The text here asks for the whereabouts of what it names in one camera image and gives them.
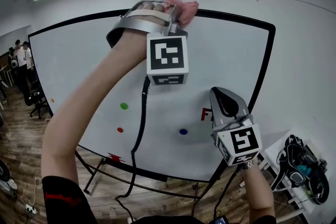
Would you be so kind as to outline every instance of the black sleeve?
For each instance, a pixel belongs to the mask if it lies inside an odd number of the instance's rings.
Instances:
[[[275,220],[275,217],[273,216],[263,216],[253,222],[253,224],[276,224],[276,223],[277,221]]]
[[[42,184],[48,224],[97,223],[84,193],[75,182],[47,176]]]

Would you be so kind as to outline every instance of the black cable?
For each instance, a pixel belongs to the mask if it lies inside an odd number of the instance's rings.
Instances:
[[[138,137],[136,138],[137,141],[135,142],[135,145],[133,147],[133,149],[131,150],[131,156],[132,156],[132,166],[133,166],[133,175],[132,175],[132,180],[131,180],[131,184],[130,187],[128,189],[128,191],[126,192],[126,194],[124,195],[118,195],[116,196],[115,200],[120,204],[120,206],[125,209],[129,214],[130,217],[133,220],[133,216],[130,212],[130,210],[128,210],[119,200],[119,198],[126,198],[131,194],[131,191],[133,189],[134,186],[134,182],[135,182],[135,177],[136,177],[136,169],[137,169],[137,165],[135,163],[135,152],[138,150],[138,147],[141,143],[142,140],[142,136],[143,136],[143,132],[145,130],[145,124],[146,124],[146,106],[147,106],[147,95],[148,95],[148,88],[150,85],[151,81],[149,80],[149,78],[146,76],[145,81],[143,83],[143,88],[142,88],[142,93],[141,93],[141,97],[142,97],[142,103],[141,103],[141,121],[140,121],[140,128],[139,128],[139,133],[138,133]]]
[[[227,189],[229,188],[229,186],[230,186],[232,180],[233,180],[233,179],[235,178],[235,176],[238,174],[238,172],[240,171],[240,169],[242,168],[242,166],[243,166],[242,164],[238,164],[236,170],[233,172],[233,174],[231,175],[229,181],[226,183],[226,186],[225,186],[225,188],[224,188],[224,190],[223,190],[223,192],[222,192],[222,195],[220,196],[220,198],[219,198],[219,200],[218,200],[218,203],[216,204],[215,209],[214,209],[214,220],[216,220],[216,218],[217,218],[217,207],[218,207],[219,204],[221,203],[221,201],[222,201],[222,199],[223,199],[223,197],[224,197],[224,195],[225,195]]]

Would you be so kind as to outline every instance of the black border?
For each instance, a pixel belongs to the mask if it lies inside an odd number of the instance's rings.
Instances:
[[[41,29],[39,31],[36,31],[36,32],[28,35],[29,43],[30,43],[30,37],[33,37],[33,36],[36,36],[38,34],[44,33],[46,31],[53,30],[55,28],[59,28],[59,27],[67,26],[67,25],[71,25],[71,24],[76,24],[76,23],[81,23],[81,22],[86,22],[88,20],[96,20],[96,19],[109,18],[109,17],[118,17],[118,16],[125,15],[127,11],[128,11],[128,9],[112,10],[112,11],[108,11],[108,12],[84,15],[84,16],[81,16],[81,17],[66,20],[64,22],[51,25],[49,27],[46,27],[44,29]],[[244,16],[239,16],[239,15],[235,15],[235,14],[231,14],[231,13],[225,13],[225,12],[218,12],[218,11],[215,11],[215,10],[208,10],[208,9],[199,9],[196,13],[196,16],[197,17],[212,18],[212,19],[219,19],[219,20],[228,20],[228,21],[231,21],[231,22],[241,23],[241,24],[245,24],[245,25],[251,25],[251,26],[254,26],[254,27],[265,29],[269,32],[267,43],[266,43],[264,59],[263,59],[262,64],[261,64],[259,76],[258,76],[258,79],[257,79],[257,82],[256,82],[256,86],[254,88],[253,94],[251,96],[250,103],[248,104],[248,109],[251,112],[255,103],[256,103],[256,101],[257,101],[257,97],[259,95],[261,85],[262,85],[262,82],[263,82],[265,74],[266,74],[268,62],[269,62],[270,55],[271,55],[271,52],[272,52],[272,47],[273,47],[273,41],[274,41],[274,36],[275,36],[275,31],[276,31],[275,26],[273,24],[262,22],[260,20],[255,20],[255,19],[252,19],[252,18],[244,17]],[[33,50],[32,49],[31,49],[31,52],[32,52],[31,56],[32,56],[33,61],[34,61],[34,56],[33,56]],[[96,155],[102,156],[102,155],[100,155],[96,152],[93,152],[91,150],[89,150],[89,151],[92,152],[92,153],[95,153]],[[122,163],[118,163],[118,164],[109,163],[109,164],[116,167],[116,168],[131,172],[131,173],[134,171],[133,167],[130,166],[130,165],[127,165],[127,164],[122,164]],[[223,159],[221,161],[221,163],[219,164],[217,170],[215,171],[215,173],[213,174],[213,176],[211,177],[211,179],[209,181],[198,181],[198,182],[210,183],[210,182],[213,182],[214,180],[218,180],[220,178],[220,175],[222,174],[222,172],[226,168],[226,166],[227,166],[227,164],[226,164],[225,160]],[[137,171],[137,174],[140,175],[140,176],[145,176],[145,177],[148,177],[148,178],[157,179],[157,180],[161,180],[161,181],[166,181],[166,179],[168,177],[169,178],[177,178],[177,179],[181,179],[181,180],[195,181],[194,179],[178,178],[178,177],[163,175],[163,174],[154,173],[154,172],[150,172],[150,171],[142,170],[142,169],[137,169],[136,171]]]

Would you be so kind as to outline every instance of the pink cloth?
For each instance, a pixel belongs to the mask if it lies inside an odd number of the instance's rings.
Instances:
[[[177,19],[181,27],[185,27],[192,21],[199,6],[197,1],[182,2],[181,0],[166,0],[166,2],[171,5],[177,5],[181,9],[181,14]]]

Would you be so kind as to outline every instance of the desk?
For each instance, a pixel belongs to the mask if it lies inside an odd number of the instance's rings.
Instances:
[[[278,153],[283,149],[285,146],[285,141],[289,137],[290,134],[294,134],[295,136],[301,138],[303,140],[304,145],[307,144],[307,142],[310,142],[310,140],[307,140],[307,135],[305,135],[305,132],[301,132],[298,128],[289,131],[286,135],[284,135],[281,139],[279,139],[277,142],[275,142],[272,146],[265,149],[265,152],[261,155],[264,157],[264,160],[259,164],[260,169],[267,170],[269,167],[273,169],[273,171],[278,174],[279,173],[279,165],[277,164],[277,156]],[[319,154],[314,152],[313,148],[311,148],[313,153],[316,155],[317,158],[320,158]],[[282,183],[285,185],[285,187],[290,187],[291,183],[287,176],[285,176]],[[296,202],[298,204],[299,209],[289,213],[283,217],[277,218],[277,223],[283,222],[287,219],[293,218],[295,216],[298,216],[299,214],[311,214],[317,204],[315,204],[312,200],[307,200],[310,197],[307,195],[306,190],[304,187],[298,187],[298,188],[292,188],[288,189],[289,194],[292,196],[292,199],[288,201],[290,204],[291,202]]]

